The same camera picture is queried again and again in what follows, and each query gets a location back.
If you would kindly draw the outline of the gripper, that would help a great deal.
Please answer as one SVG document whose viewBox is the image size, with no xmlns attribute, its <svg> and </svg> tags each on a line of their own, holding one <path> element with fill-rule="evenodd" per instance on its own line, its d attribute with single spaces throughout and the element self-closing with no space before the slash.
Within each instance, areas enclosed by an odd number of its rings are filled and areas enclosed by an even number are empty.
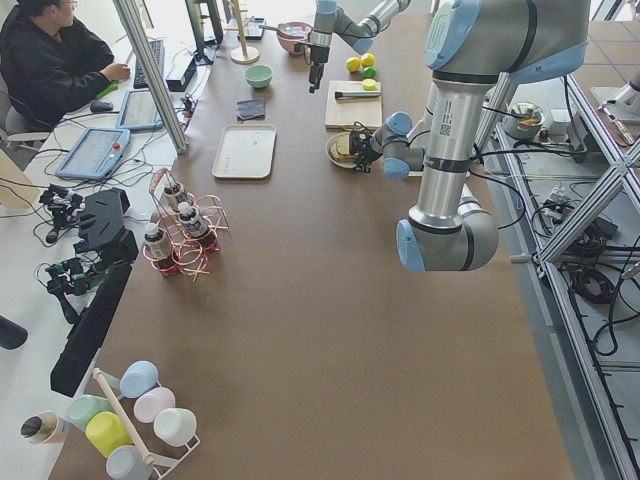
<svg viewBox="0 0 640 480">
<path fill-rule="evenodd" d="M 355 157 L 355 170 L 363 173 L 371 172 L 371 165 L 383 153 L 381 134 L 366 129 L 353 129 L 349 133 L 349 153 Z"/>
<path fill-rule="evenodd" d="M 324 66 L 328 62 L 330 48 L 305 41 L 298 42 L 295 46 L 296 52 L 305 52 L 306 50 L 310 54 L 309 84 L 319 85 L 324 74 Z"/>
</svg>

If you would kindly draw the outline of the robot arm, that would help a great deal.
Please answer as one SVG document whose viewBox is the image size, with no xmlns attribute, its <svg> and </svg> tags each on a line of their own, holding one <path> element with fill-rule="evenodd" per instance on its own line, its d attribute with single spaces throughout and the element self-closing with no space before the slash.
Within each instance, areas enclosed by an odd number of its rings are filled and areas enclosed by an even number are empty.
<svg viewBox="0 0 640 480">
<path fill-rule="evenodd" d="M 328 63 L 333 35 L 338 35 L 356 53 L 367 53 L 373 39 L 388 27 L 391 20 L 405 11 L 410 1 L 381 1 L 368 15 L 353 20 L 334 0 L 316 2 L 314 23 L 300 46 L 309 49 L 309 92 L 320 89 L 324 67 Z"/>
<path fill-rule="evenodd" d="M 506 73 L 516 84 L 579 68 L 587 46 L 587 1 L 449 1 L 429 29 L 425 63 L 436 94 L 425 146 L 411 118 L 395 112 L 357 149 L 359 167 L 383 161 L 391 178 L 423 166 L 416 205 L 396 228 L 409 271 L 467 271 L 488 263 L 498 230 L 466 186 L 485 94 Z"/>
</svg>

